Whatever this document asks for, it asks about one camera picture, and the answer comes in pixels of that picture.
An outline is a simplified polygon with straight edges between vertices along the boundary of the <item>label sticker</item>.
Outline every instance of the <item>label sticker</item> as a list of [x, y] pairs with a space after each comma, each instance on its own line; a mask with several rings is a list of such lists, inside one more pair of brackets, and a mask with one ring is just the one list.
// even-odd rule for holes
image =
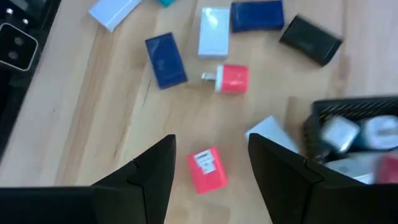
[[203, 174], [208, 174], [216, 170], [216, 167], [213, 163], [214, 157], [209, 149], [196, 154], [194, 159], [201, 168]]

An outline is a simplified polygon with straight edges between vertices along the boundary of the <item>wood grain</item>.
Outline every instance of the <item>wood grain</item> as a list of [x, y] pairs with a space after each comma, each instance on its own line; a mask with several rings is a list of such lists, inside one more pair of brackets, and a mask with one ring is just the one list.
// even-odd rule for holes
[[[302, 14], [345, 38], [323, 68], [278, 43], [281, 32], [231, 34], [225, 61], [199, 60], [201, 7], [230, 0], [176, 0], [168, 8], [144, 0], [112, 34], [88, 15], [95, 2], [62, 1], [0, 165], [0, 185], [92, 184], [173, 133], [166, 223], [271, 223], [246, 130], [275, 115], [299, 141], [314, 100], [398, 93], [395, 0], [285, 0], [287, 23]], [[166, 32], [174, 33], [190, 81], [160, 91], [144, 40]], [[219, 63], [250, 67], [245, 95], [219, 95], [200, 81]], [[185, 156], [214, 145], [229, 185], [196, 195]]]

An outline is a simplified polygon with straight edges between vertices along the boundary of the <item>black basket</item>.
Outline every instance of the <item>black basket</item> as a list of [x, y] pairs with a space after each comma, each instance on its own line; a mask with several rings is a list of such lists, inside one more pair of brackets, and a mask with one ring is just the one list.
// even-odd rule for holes
[[[306, 156], [320, 163], [342, 159], [331, 153], [331, 147], [320, 139], [322, 126], [333, 116], [343, 116], [354, 122], [380, 115], [398, 115], [398, 96], [320, 100], [312, 104], [312, 115], [304, 122], [303, 140]], [[349, 152], [363, 151], [352, 146]]]

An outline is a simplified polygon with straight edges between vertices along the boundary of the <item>teal object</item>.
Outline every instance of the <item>teal object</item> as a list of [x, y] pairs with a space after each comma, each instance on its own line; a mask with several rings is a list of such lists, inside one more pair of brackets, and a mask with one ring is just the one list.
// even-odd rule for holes
[[158, 0], [164, 7], [169, 6], [175, 0]]

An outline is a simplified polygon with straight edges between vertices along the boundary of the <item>dark blue charger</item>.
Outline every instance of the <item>dark blue charger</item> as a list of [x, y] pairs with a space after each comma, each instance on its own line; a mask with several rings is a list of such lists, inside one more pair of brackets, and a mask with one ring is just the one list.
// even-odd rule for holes
[[188, 81], [172, 33], [147, 39], [145, 43], [160, 89]]
[[285, 25], [282, 1], [233, 2], [232, 31], [281, 30]]

